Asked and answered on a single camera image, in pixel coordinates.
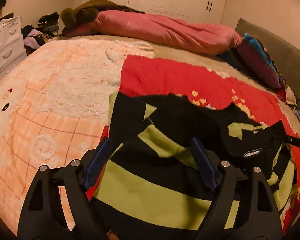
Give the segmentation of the black and green striped garment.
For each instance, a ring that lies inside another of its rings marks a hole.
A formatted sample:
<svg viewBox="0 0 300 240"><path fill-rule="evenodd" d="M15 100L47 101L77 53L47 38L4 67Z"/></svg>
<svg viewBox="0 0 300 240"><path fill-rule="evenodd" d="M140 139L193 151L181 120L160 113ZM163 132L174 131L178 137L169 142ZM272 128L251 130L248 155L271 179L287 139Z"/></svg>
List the black and green striped garment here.
<svg viewBox="0 0 300 240"><path fill-rule="evenodd" d="M240 170L259 167L280 215L296 191L297 170L281 121L260 124L235 104L196 106L185 96L110 96L113 152L91 207L119 239L194 239L213 200L191 154L196 138Z"/></svg>

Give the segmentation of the pile of clothes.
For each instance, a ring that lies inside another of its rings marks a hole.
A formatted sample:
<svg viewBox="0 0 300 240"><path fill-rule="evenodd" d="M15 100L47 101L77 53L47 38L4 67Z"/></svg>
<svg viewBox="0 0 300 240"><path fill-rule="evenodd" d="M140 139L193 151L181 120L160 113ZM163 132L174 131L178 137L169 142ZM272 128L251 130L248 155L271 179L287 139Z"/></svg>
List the pile of clothes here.
<svg viewBox="0 0 300 240"><path fill-rule="evenodd" d="M59 14L44 15L38 20L37 27L26 25L21 29L26 55L31 55L34 51L55 38L59 32Z"/></svg>

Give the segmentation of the peach white fluffy blanket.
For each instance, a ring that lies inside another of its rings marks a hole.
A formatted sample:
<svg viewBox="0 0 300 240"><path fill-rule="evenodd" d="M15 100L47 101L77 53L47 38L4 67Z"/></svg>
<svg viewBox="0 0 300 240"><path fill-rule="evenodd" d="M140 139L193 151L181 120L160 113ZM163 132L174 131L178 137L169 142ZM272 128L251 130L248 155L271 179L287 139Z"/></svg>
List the peach white fluffy blanket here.
<svg viewBox="0 0 300 240"><path fill-rule="evenodd" d="M151 59L154 48L141 41L51 41L0 81L0 217L12 232L38 168L65 166L98 145L128 55Z"/></svg>

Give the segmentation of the grey headboard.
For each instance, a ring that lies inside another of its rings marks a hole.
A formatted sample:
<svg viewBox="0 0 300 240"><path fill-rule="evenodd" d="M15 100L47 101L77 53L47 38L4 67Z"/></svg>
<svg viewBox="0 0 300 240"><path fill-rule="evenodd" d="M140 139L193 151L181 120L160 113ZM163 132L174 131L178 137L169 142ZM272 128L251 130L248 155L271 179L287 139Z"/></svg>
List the grey headboard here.
<svg viewBox="0 0 300 240"><path fill-rule="evenodd" d="M235 31L241 36L248 33L260 39L294 92L300 111L300 50L274 33L242 18L238 20Z"/></svg>

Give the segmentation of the striped colourful pillow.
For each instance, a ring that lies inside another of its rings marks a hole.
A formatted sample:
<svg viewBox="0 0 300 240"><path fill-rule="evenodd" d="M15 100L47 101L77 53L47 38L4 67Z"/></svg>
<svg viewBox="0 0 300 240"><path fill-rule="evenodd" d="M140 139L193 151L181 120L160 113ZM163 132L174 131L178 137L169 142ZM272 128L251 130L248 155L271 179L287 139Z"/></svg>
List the striped colourful pillow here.
<svg viewBox="0 0 300 240"><path fill-rule="evenodd" d="M236 53L245 66L270 88L284 87L283 77L268 51L256 36L245 33L242 42L236 47Z"/></svg>

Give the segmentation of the red floral blanket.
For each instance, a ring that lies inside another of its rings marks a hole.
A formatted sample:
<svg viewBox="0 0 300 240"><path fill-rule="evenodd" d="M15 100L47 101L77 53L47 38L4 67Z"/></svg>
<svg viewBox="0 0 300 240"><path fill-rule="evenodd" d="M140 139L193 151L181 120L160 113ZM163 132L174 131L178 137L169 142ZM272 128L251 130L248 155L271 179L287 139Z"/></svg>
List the red floral blanket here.
<svg viewBox="0 0 300 240"><path fill-rule="evenodd" d="M170 94L185 96L196 106L215 110L235 104L255 122L271 126L281 121L285 135L294 133L275 96L204 67L129 56L122 68L118 92L130 97ZM282 212L282 233L288 231L300 211L297 195L300 188L300 149L290 146L290 150L297 170L296 191Z"/></svg>

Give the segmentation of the white drawer chest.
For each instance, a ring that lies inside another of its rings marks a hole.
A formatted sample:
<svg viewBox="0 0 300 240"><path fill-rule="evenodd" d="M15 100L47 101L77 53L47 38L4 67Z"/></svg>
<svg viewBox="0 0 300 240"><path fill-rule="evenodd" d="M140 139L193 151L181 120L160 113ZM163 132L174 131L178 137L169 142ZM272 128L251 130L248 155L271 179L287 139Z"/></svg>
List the white drawer chest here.
<svg viewBox="0 0 300 240"><path fill-rule="evenodd" d="M27 57L19 16L0 22L0 81Z"/></svg>

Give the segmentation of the pink quilt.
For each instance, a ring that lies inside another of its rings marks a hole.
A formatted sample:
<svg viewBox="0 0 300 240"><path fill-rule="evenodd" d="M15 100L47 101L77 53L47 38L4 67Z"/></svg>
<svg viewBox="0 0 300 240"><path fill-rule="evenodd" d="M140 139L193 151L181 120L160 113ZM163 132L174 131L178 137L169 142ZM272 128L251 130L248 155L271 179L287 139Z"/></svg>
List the pink quilt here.
<svg viewBox="0 0 300 240"><path fill-rule="evenodd" d="M123 36L216 56L238 46L243 37L218 24L194 24L164 15L108 10L98 13L96 26L103 35Z"/></svg>

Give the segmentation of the brown fur-trimmed coat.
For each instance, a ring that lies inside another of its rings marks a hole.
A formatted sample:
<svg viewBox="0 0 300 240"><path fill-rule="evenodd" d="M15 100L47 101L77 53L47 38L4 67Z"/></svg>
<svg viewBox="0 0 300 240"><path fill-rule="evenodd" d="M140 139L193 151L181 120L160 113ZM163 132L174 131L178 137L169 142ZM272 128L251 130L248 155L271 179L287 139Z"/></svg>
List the brown fur-trimmed coat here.
<svg viewBox="0 0 300 240"><path fill-rule="evenodd" d="M60 14L60 19L64 23L64 29L61 36L66 36L70 31L78 26L95 20L99 12L107 10L117 10L125 12L136 12L144 14L145 12L130 8L125 5L119 5L108 0L90 0L75 9L65 8Z"/></svg>

